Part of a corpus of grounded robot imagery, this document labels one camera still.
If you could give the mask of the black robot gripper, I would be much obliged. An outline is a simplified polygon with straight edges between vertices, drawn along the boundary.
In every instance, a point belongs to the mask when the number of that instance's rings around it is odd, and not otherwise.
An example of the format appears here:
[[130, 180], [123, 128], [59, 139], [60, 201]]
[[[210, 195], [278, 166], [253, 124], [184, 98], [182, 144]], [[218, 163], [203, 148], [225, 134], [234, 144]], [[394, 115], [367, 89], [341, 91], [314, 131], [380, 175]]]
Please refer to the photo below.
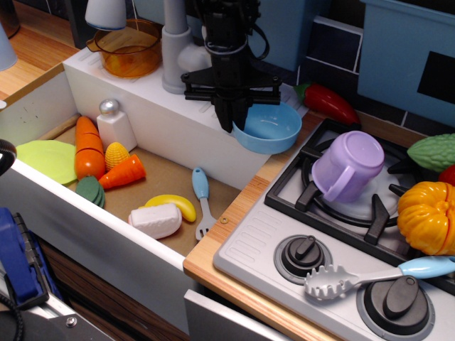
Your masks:
[[184, 95], [212, 102], [224, 131], [232, 132], [232, 122], [243, 131], [253, 104], [280, 103], [281, 79], [252, 64], [269, 53], [268, 40], [257, 25], [260, 2], [194, 1], [193, 5], [205, 29], [204, 48], [211, 66], [182, 74]]

